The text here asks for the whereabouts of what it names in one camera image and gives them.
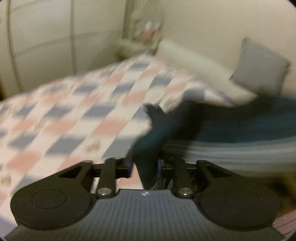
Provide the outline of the dark striped knit sweater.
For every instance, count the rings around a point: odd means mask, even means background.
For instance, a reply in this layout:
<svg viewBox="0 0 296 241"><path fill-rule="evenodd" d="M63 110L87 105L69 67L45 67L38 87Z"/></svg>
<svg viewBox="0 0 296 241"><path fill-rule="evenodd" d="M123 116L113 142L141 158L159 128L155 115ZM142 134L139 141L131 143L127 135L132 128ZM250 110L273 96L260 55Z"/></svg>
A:
<svg viewBox="0 0 296 241"><path fill-rule="evenodd" d="M238 106L184 97L172 110L147 104L152 127L132 147L145 189L155 187L159 159L206 160L242 173L295 170L295 100L259 96Z"/></svg>

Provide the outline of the checkered pink grey bedsheet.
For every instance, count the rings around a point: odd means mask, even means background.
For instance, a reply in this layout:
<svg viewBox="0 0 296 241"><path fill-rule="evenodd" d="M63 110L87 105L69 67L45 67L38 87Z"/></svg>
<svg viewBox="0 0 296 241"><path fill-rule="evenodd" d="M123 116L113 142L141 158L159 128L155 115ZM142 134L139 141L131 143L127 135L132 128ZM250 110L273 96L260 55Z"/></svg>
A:
<svg viewBox="0 0 296 241"><path fill-rule="evenodd" d="M185 92L234 102L203 77L167 60L140 55L68 76L1 102L1 236L15 227L13 194L84 160L123 157L149 129L143 105L168 110Z"/></svg>

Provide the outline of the white long pillow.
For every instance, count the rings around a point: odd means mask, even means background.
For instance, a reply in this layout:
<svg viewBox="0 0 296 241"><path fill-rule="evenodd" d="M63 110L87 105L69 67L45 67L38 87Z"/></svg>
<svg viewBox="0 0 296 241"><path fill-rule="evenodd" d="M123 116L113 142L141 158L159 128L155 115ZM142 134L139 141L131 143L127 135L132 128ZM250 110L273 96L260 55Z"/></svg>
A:
<svg viewBox="0 0 296 241"><path fill-rule="evenodd" d="M233 73L231 70L172 40L162 39L158 44L156 56L185 68L221 94L229 97L234 104L249 102L256 97L253 92L235 84L230 79Z"/></svg>

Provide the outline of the grey square pillow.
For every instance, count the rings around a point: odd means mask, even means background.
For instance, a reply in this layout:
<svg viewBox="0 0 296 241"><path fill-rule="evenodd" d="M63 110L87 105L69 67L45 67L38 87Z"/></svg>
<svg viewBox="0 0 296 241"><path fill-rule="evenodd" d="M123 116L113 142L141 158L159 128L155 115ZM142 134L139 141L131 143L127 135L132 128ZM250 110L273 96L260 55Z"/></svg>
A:
<svg viewBox="0 0 296 241"><path fill-rule="evenodd" d="M245 37L230 79L257 95L274 97L280 94L290 65L291 62L281 54Z"/></svg>

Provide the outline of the white wardrobe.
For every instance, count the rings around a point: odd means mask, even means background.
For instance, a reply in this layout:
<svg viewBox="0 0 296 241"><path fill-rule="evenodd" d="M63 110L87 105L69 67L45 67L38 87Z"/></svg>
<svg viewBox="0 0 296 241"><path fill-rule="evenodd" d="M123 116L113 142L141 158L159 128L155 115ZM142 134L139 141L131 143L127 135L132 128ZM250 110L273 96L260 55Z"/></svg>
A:
<svg viewBox="0 0 296 241"><path fill-rule="evenodd" d="M125 1L1 1L5 97L116 61Z"/></svg>

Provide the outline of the white bedside table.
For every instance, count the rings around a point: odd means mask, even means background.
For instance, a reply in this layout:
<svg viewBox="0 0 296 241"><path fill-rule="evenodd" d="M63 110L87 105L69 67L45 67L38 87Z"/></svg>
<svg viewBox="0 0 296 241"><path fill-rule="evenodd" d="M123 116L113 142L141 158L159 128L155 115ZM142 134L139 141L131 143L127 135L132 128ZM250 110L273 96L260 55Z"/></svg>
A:
<svg viewBox="0 0 296 241"><path fill-rule="evenodd" d="M142 54L154 55L158 49L160 41L160 39L156 39L151 43L143 43L132 41L130 39L120 39L116 43L115 53L120 59L128 59Z"/></svg>

